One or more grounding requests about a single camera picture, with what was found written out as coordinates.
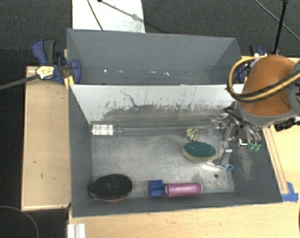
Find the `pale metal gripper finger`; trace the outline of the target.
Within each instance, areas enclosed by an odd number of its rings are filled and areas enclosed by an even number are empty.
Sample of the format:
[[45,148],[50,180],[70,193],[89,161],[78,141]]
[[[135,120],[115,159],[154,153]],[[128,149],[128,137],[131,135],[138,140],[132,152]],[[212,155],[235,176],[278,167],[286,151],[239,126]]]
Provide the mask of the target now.
[[229,169],[230,168],[230,164],[229,164],[229,157],[219,157],[216,158],[212,161],[212,164],[214,164],[216,167],[220,167],[223,169]]
[[230,142],[221,142],[219,156],[221,158],[230,157],[233,154],[233,144]]

